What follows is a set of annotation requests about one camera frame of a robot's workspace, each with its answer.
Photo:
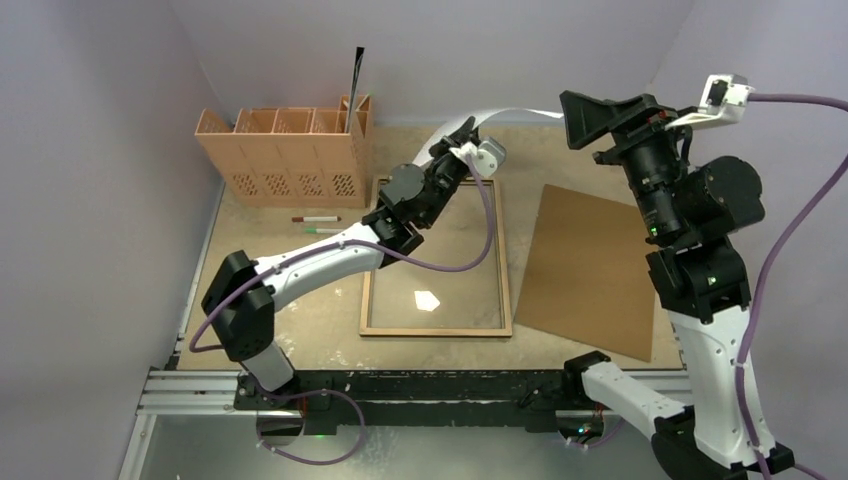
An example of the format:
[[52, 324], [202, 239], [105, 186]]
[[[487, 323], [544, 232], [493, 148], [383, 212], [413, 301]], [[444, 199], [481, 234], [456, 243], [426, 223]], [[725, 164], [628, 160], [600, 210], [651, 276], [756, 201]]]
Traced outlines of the landscape photo print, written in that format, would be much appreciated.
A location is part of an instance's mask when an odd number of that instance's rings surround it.
[[505, 117], [506, 115], [512, 114], [526, 114], [530, 116], [540, 116], [555, 120], [562, 120], [564, 118], [564, 114], [561, 111], [548, 111], [524, 107], [484, 109], [463, 113], [460, 114], [458, 117], [447, 120], [445, 123], [439, 126], [430, 136], [430, 138], [424, 143], [424, 145], [419, 149], [412, 163], [419, 167], [425, 167], [427, 164], [429, 164], [432, 158], [431, 154], [429, 153], [429, 148], [437, 144], [443, 137], [454, 133], [463, 124], [465, 124], [469, 118], [474, 119], [474, 127], [480, 127], [492, 118]]

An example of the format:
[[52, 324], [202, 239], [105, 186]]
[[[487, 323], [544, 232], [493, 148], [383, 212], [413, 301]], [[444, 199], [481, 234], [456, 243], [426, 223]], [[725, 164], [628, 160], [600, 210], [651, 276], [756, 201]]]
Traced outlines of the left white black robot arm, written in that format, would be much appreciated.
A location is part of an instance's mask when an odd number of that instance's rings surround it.
[[362, 219], [325, 240], [287, 253], [251, 259], [239, 250], [226, 256], [201, 300], [206, 315], [189, 343], [208, 328], [217, 348], [240, 364], [272, 408], [297, 399], [291, 361], [275, 341], [275, 315], [318, 288], [397, 261], [425, 267], [412, 258], [421, 230], [433, 226], [467, 178], [481, 186], [506, 159], [504, 147], [482, 137], [475, 117], [441, 136], [415, 161], [395, 166], [377, 192], [375, 207]]

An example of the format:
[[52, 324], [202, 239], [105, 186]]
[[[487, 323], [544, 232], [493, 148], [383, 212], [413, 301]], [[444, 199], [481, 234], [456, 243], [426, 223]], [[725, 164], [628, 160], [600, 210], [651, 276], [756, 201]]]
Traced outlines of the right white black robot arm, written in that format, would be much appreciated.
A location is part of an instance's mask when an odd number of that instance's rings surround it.
[[758, 173], [735, 156], [692, 167], [692, 128], [651, 95], [613, 101], [565, 91], [560, 102], [571, 149], [613, 139], [594, 160], [627, 177], [653, 246], [649, 276], [683, 350], [692, 393], [690, 403], [673, 400], [593, 351], [565, 363], [564, 399], [613, 409], [650, 441], [673, 479], [791, 469], [793, 452], [770, 433], [741, 357], [752, 297], [730, 235], [765, 216]]

